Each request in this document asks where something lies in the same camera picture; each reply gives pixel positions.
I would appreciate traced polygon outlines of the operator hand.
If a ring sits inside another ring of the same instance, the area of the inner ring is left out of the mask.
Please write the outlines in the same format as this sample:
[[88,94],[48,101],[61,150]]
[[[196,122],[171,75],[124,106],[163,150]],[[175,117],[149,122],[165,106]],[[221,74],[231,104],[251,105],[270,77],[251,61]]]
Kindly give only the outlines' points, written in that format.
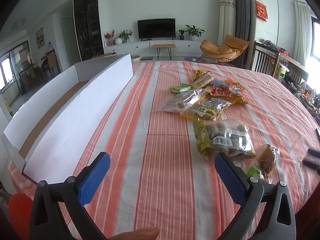
[[154,226],[137,229],[134,231],[120,233],[108,237],[108,240],[154,240],[159,235],[159,229]]

